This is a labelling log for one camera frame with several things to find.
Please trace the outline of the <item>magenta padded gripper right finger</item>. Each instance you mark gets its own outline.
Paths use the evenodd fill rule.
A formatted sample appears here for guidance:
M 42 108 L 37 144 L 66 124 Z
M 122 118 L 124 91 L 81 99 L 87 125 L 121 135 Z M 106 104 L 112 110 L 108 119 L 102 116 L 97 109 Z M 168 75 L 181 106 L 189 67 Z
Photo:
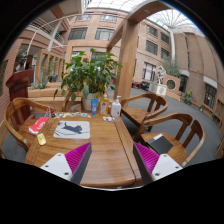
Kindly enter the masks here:
M 138 143 L 133 144 L 133 154 L 144 185 L 182 169 L 168 154 L 157 154 L 153 150 Z

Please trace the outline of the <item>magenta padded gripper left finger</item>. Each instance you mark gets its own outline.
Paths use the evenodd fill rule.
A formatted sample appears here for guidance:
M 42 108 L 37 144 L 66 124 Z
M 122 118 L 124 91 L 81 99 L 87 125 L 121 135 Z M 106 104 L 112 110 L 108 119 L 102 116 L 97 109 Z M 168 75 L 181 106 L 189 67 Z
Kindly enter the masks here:
M 91 153 L 91 143 L 86 143 L 66 154 L 55 154 L 41 169 L 79 185 Z

